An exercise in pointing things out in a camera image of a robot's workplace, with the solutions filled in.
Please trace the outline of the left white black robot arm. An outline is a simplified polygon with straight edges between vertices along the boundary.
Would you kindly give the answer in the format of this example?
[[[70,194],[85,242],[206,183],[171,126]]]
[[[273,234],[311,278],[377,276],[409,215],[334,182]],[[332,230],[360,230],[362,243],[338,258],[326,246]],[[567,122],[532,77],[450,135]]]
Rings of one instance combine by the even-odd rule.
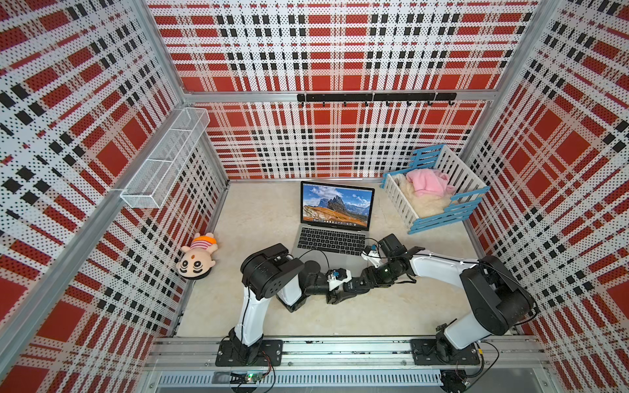
[[[342,300],[353,274],[344,268],[324,272],[318,262],[289,254],[282,244],[247,257],[241,266],[244,300],[238,323],[219,344],[217,367],[281,365],[283,341],[264,337],[270,301],[278,298],[290,312],[311,296],[325,296],[329,304]]]

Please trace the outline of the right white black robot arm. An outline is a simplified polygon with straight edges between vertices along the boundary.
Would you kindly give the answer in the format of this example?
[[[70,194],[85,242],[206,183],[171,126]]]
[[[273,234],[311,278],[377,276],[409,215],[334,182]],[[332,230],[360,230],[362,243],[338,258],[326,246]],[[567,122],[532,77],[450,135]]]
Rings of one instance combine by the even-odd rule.
[[[364,252],[362,257],[370,266],[344,283],[342,288],[347,293],[364,294],[375,288],[390,288],[402,275],[410,282],[431,278],[465,292],[470,312],[437,328],[432,351],[445,365],[459,360],[460,353],[473,349],[476,342],[504,335],[535,309],[532,295],[494,256],[460,260],[422,247],[408,249],[390,234],[378,242],[375,255]]]

